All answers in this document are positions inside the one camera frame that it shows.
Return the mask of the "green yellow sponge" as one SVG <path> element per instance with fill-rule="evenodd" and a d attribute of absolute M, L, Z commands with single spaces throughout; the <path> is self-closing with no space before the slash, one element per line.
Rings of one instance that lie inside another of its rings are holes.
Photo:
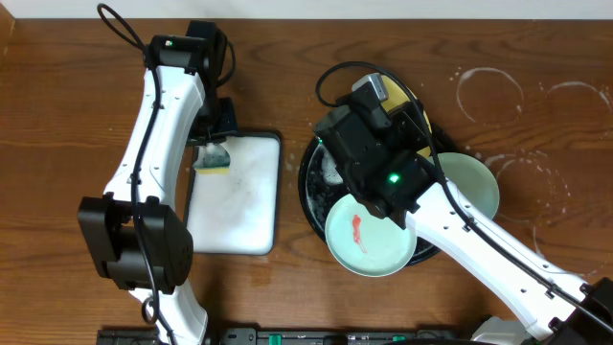
<path fill-rule="evenodd" d="M 197 173 L 227 173 L 231 164 L 229 152 L 221 144 L 209 143 L 196 149 L 193 168 Z"/>

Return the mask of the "yellow plate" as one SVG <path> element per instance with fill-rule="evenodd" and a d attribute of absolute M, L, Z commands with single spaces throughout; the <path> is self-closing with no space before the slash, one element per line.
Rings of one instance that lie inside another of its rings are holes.
<path fill-rule="evenodd" d="M 382 75 L 381 78 L 388 94 L 387 100 L 381 103 L 386 112 L 391 113 L 393 110 L 400 109 L 403 105 L 411 102 L 398 84 L 387 76 Z M 427 144 L 419 144 L 416 152 L 425 158 L 431 156 L 431 149 Z"/>

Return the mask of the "light green plate front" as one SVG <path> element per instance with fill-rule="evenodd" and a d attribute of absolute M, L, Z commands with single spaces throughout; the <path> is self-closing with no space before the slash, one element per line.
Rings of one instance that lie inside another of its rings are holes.
<path fill-rule="evenodd" d="M 325 237 L 330 253 L 347 270 L 384 277 L 403 269 L 417 248 L 417 235 L 389 218 L 372 216 L 352 195 L 341 197 L 329 211 Z"/>

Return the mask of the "light green plate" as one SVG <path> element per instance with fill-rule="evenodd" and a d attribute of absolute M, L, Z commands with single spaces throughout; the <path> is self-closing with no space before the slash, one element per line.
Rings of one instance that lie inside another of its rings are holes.
<path fill-rule="evenodd" d="M 497 180 L 493 173 L 478 159 L 457 152 L 438 154 L 445 179 L 454 184 L 449 187 L 456 203 L 463 211 L 478 210 L 494 219 L 500 203 Z"/>
<path fill-rule="evenodd" d="M 417 235 L 389 218 L 372 216 L 352 195 L 341 197 L 329 211 L 325 237 L 330 253 L 347 270 L 384 277 L 403 269 L 417 248 Z"/>

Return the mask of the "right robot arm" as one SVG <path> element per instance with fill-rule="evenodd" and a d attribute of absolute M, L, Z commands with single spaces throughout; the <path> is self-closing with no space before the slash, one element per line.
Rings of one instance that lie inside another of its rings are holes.
<path fill-rule="evenodd" d="M 440 248 L 502 300 L 533 339 L 611 343 L 611 280 L 588 284 L 478 211 L 437 157 L 418 153 L 435 146 L 419 101 L 388 112 L 378 97 L 346 96 L 314 133 L 359 204 Z"/>

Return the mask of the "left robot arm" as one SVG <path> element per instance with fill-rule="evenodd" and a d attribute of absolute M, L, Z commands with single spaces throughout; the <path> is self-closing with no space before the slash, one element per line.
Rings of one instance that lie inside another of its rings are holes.
<path fill-rule="evenodd" d="M 78 223 L 98 274 L 140 301 L 160 342 L 201 344 L 208 315 L 188 280 L 193 237 L 175 213 L 175 189 L 187 145 L 238 131 L 232 101 L 217 95 L 234 47 L 215 23 L 198 20 L 183 36 L 133 43 L 146 67 L 139 115 L 102 195 L 81 200 Z"/>

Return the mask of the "round black tray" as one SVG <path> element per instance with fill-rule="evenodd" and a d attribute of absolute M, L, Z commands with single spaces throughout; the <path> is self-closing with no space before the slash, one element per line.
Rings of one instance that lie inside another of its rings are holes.
<path fill-rule="evenodd" d="M 438 153 L 461 153 L 442 128 L 433 124 L 432 129 Z M 313 137 L 306 147 L 298 174 L 299 199 L 303 212 L 309 225 L 324 244 L 327 244 L 325 223 L 329 211 L 338 200 L 349 193 L 342 178 L 324 172 L 324 161 L 329 161 L 326 156 L 327 152 L 318 139 Z M 416 251 L 406 266 L 420 264 L 440 252 L 441 250 L 432 243 L 418 239 Z"/>

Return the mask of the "black rectangular foam tray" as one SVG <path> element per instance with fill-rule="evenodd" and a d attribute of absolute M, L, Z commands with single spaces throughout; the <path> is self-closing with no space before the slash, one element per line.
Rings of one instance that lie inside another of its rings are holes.
<path fill-rule="evenodd" d="M 281 141 L 272 132 L 228 136 L 226 173 L 193 177 L 186 206 L 187 228 L 197 254 L 261 256 L 274 244 Z"/>

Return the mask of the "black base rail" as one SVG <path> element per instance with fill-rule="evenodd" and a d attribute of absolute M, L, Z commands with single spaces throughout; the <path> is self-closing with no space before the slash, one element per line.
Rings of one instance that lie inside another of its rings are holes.
<path fill-rule="evenodd" d="M 255 328 L 204 328 L 192 333 L 174 331 L 173 338 L 163 330 L 137 328 L 102 328 L 96 342 L 121 344 L 204 344 L 204 345 L 329 345 L 388 344 L 410 342 L 443 344 L 458 338 L 449 330 L 413 331 L 332 331 L 332 330 L 259 330 Z"/>

